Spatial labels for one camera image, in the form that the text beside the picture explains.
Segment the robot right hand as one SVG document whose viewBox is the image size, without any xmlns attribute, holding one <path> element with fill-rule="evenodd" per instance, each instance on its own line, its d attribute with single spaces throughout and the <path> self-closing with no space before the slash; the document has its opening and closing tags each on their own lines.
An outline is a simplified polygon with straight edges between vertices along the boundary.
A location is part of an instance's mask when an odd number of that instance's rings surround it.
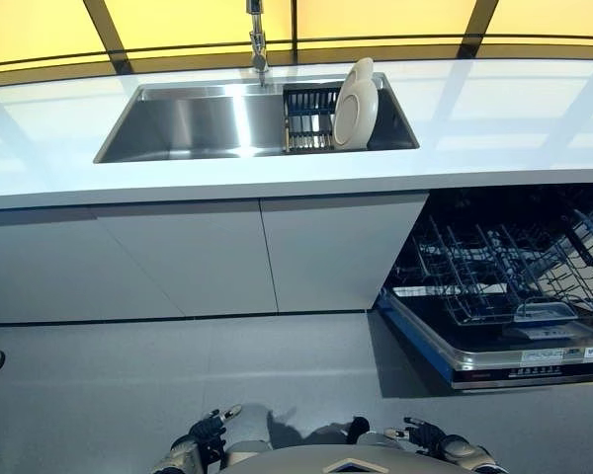
<svg viewBox="0 0 593 474">
<path fill-rule="evenodd" d="M 391 439 L 404 440 L 428 451 L 435 451 L 446 436 L 436 425 L 413 417 L 404 417 L 403 429 L 387 428 L 383 434 Z"/>
</svg>

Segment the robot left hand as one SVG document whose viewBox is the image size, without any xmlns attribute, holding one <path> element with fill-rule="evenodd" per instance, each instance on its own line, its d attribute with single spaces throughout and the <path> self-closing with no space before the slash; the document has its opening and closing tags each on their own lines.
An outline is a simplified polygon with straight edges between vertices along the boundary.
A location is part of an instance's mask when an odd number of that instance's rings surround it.
<svg viewBox="0 0 593 474">
<path fill-rule="evenodd" d="M 192 425 L 189 435 L 201 447 L 220 450 L 225 445 L 221 437 L 226 433 L 226 424 L 236 418 L 241 411 L 240 404 L 225 410 L 214 409 Z"/>
</svg>

